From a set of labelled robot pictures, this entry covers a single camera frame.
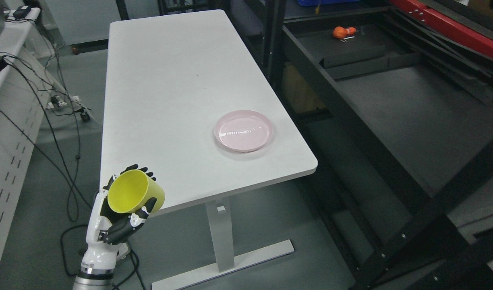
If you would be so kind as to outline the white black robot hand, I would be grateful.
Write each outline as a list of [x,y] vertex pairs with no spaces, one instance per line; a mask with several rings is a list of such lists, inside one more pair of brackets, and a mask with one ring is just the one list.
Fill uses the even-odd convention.
[[116,178],[129,170],[141,170],[154,181],[154,173],[147,167],[134,164],[122,172],[112,175],[107,183],[97,193],[87,226],[87,251],[82,258],[79,272],[101,275],[114,273],[116,262],[122,254],[122,248],[127,239],[136,233],[154,213],[156,198],[149,199],[141,209],[134,213],[116,213],[108,202],[107,193]]

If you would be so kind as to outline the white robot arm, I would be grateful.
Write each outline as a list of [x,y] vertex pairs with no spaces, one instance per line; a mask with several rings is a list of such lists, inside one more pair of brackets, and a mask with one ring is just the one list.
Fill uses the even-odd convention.
[[95,275],[81,271],[75,277],[72,290],[112,290],[113,279],[112,272]]

